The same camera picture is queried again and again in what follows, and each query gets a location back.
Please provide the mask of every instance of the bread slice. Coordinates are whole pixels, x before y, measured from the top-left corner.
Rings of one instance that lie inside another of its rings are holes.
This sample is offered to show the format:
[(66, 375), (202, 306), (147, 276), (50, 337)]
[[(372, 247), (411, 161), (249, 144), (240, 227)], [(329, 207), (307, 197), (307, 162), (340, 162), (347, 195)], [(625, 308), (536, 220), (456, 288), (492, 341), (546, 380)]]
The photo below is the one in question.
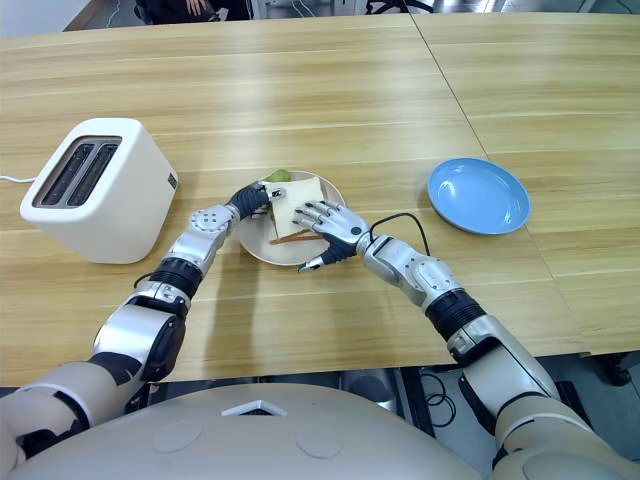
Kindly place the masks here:
[(304, 229), (293, 223), (296, 208), (304, 208), (307, 202), (319, 202), (324, 199), (318, 177), (297, 180), (295, 182), (270, 183), (268, 189), (282, 188), (287, 194), (271, 204), (278, 238), (288, 237)]

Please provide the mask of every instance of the power cord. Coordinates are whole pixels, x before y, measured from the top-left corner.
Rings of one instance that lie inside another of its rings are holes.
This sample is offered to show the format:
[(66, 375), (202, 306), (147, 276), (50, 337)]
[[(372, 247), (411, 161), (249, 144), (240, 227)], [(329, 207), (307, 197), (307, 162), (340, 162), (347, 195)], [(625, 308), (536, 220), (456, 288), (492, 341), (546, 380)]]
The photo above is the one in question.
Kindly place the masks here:
[(120, 12), (120, 0), (118, 0), (118, 3), (116, 3), (116, 9), (113, 11), (113, 13), (109, 16), (109, 19), (107, 20), (107, 24), (105, 25), (104, 28), (111, 28), (111, 21), (113, 20), (113, 18)]
[(616, 0), (616, 3), (624, 8), (627, 12), (629, 12), (629, 15), (633, 15), (633, 10), (631, 10), (626, 3), (622, 2), (621, 0)]
[[(304, 3), (303, 0), (298, 0), (298, 2), (300, 2), (300, 5), (302, 5), (304, 7), (304, 9), (309, 12), (309, 15), (311, 15), (312, 17), (315, 17), (316, 14), (313, 13), (313, 10), (311, 10), (309, 7), (307, 7), (307, 4)], [(305, 15), (298, 9), (298, 7), (296, 7), (296, 0), (291, 0), (291, 6), (293, 7), (293, 9), (298, 13), (298, 15), (301, 18), (306, 18)]]
[(427, 395), (426, 396), (427, 405), (429, 407), (437, 407), (439, 405), (442, 405), (443, 403), (446, 403), (447, 406), (449, 407), (449, 411), (451, 412), (449, 419), (446, 422), (432, 423), (432, 425), (436, 428), (448, 427), (453, 423), (453, 421), (456, 418), (456, 415), (457, 415), (456, 404), (451, 399), (451, 397), (447, 395), (447, 389), (445, 388), (444, 383), (436, 375), (432, 373), (421, 373), (420, 378), (422, 377), (428, 377), (428, 378), (434, 379), (436, 382), (438, 382), (438, 385), (440, 386), (440, 391), (441, 391), (441, 393), (431, 393)]
[(374, 222), (374, 224), (371, 225), (371, 228), (369, 229), (369, 240), (373, 242), (374, 228), (376, 228), (378, 225), (388, 222), (389, 220), (394, 220), (398, 217), (409, 217), (416, 223), (416, 225), (418, 226), (418, 230), (420, 230), (420, 236), (422, 237), (424, 251), (426, 252), (427, 255), (431, 256), (431, 252), (429, 251), (429, 243), (427, 242), (427, 236), (424, 233), (424, 228), (422, 228), (422, 224), (420, 223), (420, 220), (418, 220), (418, 218), (412, 213), (408, 213), (408, 212), (396, 213), (395, 215), (389, 215), (388, 217), (385, 217), (381, 220), (378, 220), (377, 222)]
[(36, 180), (36, 177), (33, 178), (16, 178), (10, 177), (9, 175), (0, 175), (0, 180), (8, 180), (13, 183), (32, 183)]

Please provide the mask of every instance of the robot finger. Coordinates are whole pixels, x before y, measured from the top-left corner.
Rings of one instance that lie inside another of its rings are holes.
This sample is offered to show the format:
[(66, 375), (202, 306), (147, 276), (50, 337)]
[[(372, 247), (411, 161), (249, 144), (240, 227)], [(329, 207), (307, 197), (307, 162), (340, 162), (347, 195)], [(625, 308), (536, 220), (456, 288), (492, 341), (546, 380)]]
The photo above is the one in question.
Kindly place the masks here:
[(324, 202), (311, 202), (311, 203), (307, 203), (306, 204), (307, 207), (311, 206), (314, 209), (318, 210), (319, 212), (321, 212), (323, 215), (325, 216), (329, 216), (331, 215), (332, 212), (335, 212), (335, 208), (333, 208), (331, 205), (327, 205)]
[(320, 202), (330, 208), (333, 208), (334, 210), (340, 211), (340, 208), (342, 207), (342, 205), (340, 205), (339, 203), (336, 202), (332, 202), (331, 200), (322, 200), (322, 202)]
[(296, 225), (300, 225), (301, 227), (304, 228), (308, 228), (309, 230), (313, 230), (316, 231), (317, 228), (317, 223), (313, 222), (311, 220), (309, 220), (306, 217), (303, 217), (301, 215), (296, 216), (295, 220), (293, 220), (293, 223), (295, 223)]
[(311, 203), (307, 203), (306, 205), (307, 208), (297, 208), (296, 213), (312, 218), (318, 223), (322, 223), (323, 220), (326, 220), (326, 217), (322, 214), (322, 212), (319, 212), (318, 210), (313, 208), (313, 205)]

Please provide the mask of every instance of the person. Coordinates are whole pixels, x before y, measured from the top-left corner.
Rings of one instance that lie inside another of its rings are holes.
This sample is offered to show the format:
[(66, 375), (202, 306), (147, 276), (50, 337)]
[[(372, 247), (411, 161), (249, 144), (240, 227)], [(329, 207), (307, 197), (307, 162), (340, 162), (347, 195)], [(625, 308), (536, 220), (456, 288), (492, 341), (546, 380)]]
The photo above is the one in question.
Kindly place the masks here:
[(198, 23), (220, 21), (223, 8), (227, 21), (250, 19), (246, 0), (136, 0), (134, 12), (147, 24)]

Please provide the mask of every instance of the white plate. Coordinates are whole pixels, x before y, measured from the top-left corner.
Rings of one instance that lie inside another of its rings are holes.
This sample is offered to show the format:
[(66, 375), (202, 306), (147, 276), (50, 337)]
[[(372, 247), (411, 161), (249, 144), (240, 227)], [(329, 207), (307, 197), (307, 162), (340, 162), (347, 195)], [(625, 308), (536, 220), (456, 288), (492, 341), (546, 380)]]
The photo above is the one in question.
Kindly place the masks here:
[[(307, 178), (318, 177), (325, 200), (344, 205), (342, 195), (328, 180), (309, 172), (290, 170), (289, 173), (291, 173), (292, 180), (306, 180)], [(324, 240), (305, 240), (303, 242), (271, 245), (269, 240), (276, 238), (276, 227), (269, 215), (245, 218), (238, 225), (237, 235), (240, 244), (247, 252), (258, 260), (273, 265), (300, 265), (307, 260), (311, 260), (316, 255), (320, 255), (329, 247), (329, 244)]]

